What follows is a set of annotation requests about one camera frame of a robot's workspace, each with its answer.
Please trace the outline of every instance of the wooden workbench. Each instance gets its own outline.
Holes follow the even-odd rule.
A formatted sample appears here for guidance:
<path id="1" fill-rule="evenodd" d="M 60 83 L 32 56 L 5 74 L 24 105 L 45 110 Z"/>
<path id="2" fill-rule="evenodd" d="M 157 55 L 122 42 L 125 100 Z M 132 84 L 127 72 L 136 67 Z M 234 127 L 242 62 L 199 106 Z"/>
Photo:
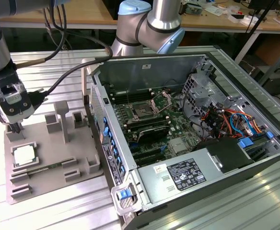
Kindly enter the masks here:
<path id="1" fill-rule="evenodd" d="M 224 5 L 237 5 L 244 14 L 250 9 L 240 3 L 229 0 Z M 102 0 L 71 0 L 66 5 L 68 28 L 71 29 L 116 29 L 117 21 L 113 20 Z M 268 20 L 262 23 L 251 36 L 236 61 L 239 62 L 255 42 L 259 34 L 280 34 L 280 24 L 268 16 Z M 44 28 L 42 11 L 34 11 L 15 15 L 0 20 L 2 27 Z M 207 11 L 202 15 L 182 15 L 182 27 L 186 31 L 200 32 L 229 32 L 244 33 L 246 26 L 241 23 L 233 23 L 225 15 L 216 16 Z"/>
<path id="2" fill-rule="evenodd" d="M 231 6 L 237 5 L 241 7 L 244 14 L 248 14 L 250 11 L 240 3 L 236 3 L 233 0 L 229 0 L 224 5 Z M 109 14 L 106 6 L 102 0 L 71 0 L 66 4 L 67 21 L 68 25 L 80 26 L 79 29 L 87 25 L 88 29 L 91 29 L 90 25 L 109 25 L 109 28 L 113 28 L 117 21 L 113 20 Z M 203 11 L 202 16 L 195 16 L 185 14 L 182 16 L 182 27 L 187 31 L 190 28 L 200 29 L 222 29 L 222 30 L 245 30 L 246 26 L 241 23 L 233 23 L 227 19 L 225 15 L 216 16 L 207 11 Z M 23 13 L 0 20 L 2 23 L 13 23 L 16 27 L 22 27 L 22 24 L 26 26 L 26 23 L 42 23 L 44 27 L 44 18 L 42 11 L 33 11 L 30 13 Z M 273 16 L 269 16 L 268 20 L 261 24 L 260 29 L 262 31 L 275 31 L 280 32 L 280 24 L 273 20 Z"/>

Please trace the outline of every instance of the blue tab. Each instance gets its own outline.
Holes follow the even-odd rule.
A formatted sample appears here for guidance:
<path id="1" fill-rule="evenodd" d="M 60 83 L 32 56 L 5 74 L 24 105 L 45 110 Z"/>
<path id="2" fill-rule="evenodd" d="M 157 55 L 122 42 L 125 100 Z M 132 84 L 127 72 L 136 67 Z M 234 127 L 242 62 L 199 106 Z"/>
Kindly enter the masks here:
<path id="1" fill-rule="evenodd" d="M 104 137 L 106 137 L 108 135 L 109 132 L 109 127 L 106 127 L 104 130 Z"/>
<path id="2" fill-rule="evenodd" d="M 266 133 L 266 135 L 267 135 L 267 137 L 268 137 L 269 139 L 274 138 L 273 133 L 271 133 L 270 131 L 268 131 L 268 132 Z"/>
<path id="3" fill-rule="evenodd" d="M 124 189 L 118 193 L 119 200 L 124 200 L 132 197 L 132 193 L 130 189 Z"/>
<path id="4" fill-rule="evenodd" d="M 113 153 L 114 153 L 115 158 L 117 158 L 118 155 L 119 155 L 119 152 L 117 151 L 117 148 L 113 149 Z"/>
<path id="5" fill-rule="evenodd" d="M 120 164 L 122 163 L 122 160 L 120 157 L 117 158 L 117 165 L 120 166 Z"/>
<path id="6" fill-rule="evenodd" d="M 250 138 L 243 138 L 243 139 L 240 139 L 238 144 L 240 145 L 241 148 L 245 148 L 245 147 L 248 147 L 250 145 L 253 145 L 254 143 L 253 143 L 253 141 L 251 141 Z"/>
<path id="7" fill-rule="evenodd" d="M 124 166 L 121 166 L 120 171 L 121 171 L 122 175 L 124 176 L 124 175 L 125 175 L 125 169 L 124 169 Z"/>

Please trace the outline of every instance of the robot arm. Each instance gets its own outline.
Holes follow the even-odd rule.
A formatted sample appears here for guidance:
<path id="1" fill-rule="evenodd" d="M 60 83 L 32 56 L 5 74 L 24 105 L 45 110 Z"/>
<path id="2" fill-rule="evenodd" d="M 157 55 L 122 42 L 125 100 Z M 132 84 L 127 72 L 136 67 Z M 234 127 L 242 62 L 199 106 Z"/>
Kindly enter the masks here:
<path id="1" fill-rule="evenodd" d="M 153 9 L 141 0 L 120 4 L 114 56 L 143 54 L 143 46 L 158 54 L 172 53 L 184 37 L 178 14 L 181 0 L 154 0 Z"/>
<path id="2" fill-rule="evenodd" d="M 50 2 L 54 6 L 64 3 L 63 0 L 0 0 L 0 18 L 45 8 L 50 6 Z M 35 104 L 34 100 L 34 97 L 39 96 L 38 93 L 27 93 L 19 80 L 0 29 L 0 122 L 16 127 L 17 125 L 14 124 L 32 115 L 36 107 L 40 105 L 39 101 Z"/>

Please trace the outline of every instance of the orange wire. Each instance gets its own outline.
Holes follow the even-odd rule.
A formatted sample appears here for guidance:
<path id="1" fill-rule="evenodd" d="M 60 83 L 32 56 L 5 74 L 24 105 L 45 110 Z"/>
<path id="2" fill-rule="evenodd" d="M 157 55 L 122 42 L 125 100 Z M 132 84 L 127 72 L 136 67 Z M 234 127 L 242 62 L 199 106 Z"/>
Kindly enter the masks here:
<path id="1" fill-rule="evenodd" d="M 223 121 L 223 124 L 222 124 L 222 126 L 221 126 L 221 130 L 223 129 L 224 123 L 225 123 L 225 121 Z M 218 138 L 220 138 L 220 137 L 221 137 L 221 133 L 219 133 Z"/>
<path id="2" fill-rule="evenodd" d="M 235 110 L 232 110 L 232 109 L 225 109 L 225 111 L 227 111 L 227 112 L 230 112 L 230 113 L 241 113 L 241 114 L 243 114 L 243 115 L 246 115 L 246 116 L 248 116 L 248 117 L 252 117 L 251 115 L 249 115 L 249 114 L 246 114 L 246 113 L 244 113 L 244 112 L 242 112 L 242 111 L 235 111 Z M 260 129 L 258 128 L 258 126 L 257 126 L 257 124 L 256 124 L 256 122 L 255 122 L 255 120 L 253 120 L 253 122 L 254 122 L 254 126 L 252 126 L 257 132 L 259 132 L 259 133 L 262 133 L 262 131 L 260 131 Z"/>
<path id="3" fill-rule="evenodd" d="M 232 128 L 230 126 L 230 123 L 228 122 L 228 120 L 227 120 L 227 118 L 226 118 L 226 116 L 224 114 L 223 114 L 223 117 L 224 117 L 224 120 L 225 120 L 225 122 L 226 122 L 226 124 L 228 126 L 228 129 L 230 130 L 230 134 L 232 134 Z"/>

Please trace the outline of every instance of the sticker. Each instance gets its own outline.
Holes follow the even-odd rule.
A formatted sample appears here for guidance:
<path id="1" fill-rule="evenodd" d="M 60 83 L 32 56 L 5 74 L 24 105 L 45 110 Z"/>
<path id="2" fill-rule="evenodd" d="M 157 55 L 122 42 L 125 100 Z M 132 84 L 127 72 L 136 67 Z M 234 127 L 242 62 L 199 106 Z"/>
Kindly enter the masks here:
<path id="1" fill-rule="evenodd" d="M 142 66 L 142 69 L 150 69 L 150 68 L 151 68 L 151 64 Z"/>
<path id="2" fill-rule="evenodd" d="M 167 169 L 179 191 L 184 191 L 206 181 L 193 158 L 170 165 Z"/>
<path id="3" fill-rule="evenodd" d="M 155 173 L 161 173 L 161 172 L 167 170 L 167 165 L 166 164 L 160 164 L 160 165 L 154 166 L 153 168 L 155 170 Z"/>
<path id="4" fill-rule="evenodd" d="M 115 162 L 116 159 L 112 156 L 109 145 L 108 144 L 103 145 L 103 149 L 104 149 L 104 153 L 107 158 L 107 163 L 109 165 L 109 169 L 110 169 L 110 172 L 114 179 L 114 182 L 116 183 L 116 185 L 122 184 L 122 179 L 121 179 L 120 173 L 117 170 L 117 164 Z"/>

